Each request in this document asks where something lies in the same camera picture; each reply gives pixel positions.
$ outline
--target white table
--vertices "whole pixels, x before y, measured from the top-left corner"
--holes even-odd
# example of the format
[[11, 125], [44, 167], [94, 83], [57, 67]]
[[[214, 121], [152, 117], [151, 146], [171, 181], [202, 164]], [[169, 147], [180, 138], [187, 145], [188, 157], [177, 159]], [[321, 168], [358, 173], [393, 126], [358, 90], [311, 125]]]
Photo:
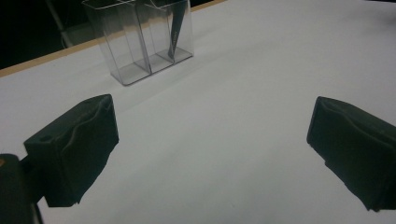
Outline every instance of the white table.
[[0, 78], [0, 152], [78, 102], [114, 98], [120, 143], [46, 223], [394, 223], [305, 141], [319, 95], [396, 124], [396, 4], [229, 0], [192, 13], [195, 56], [122, 87], [98, 47]]

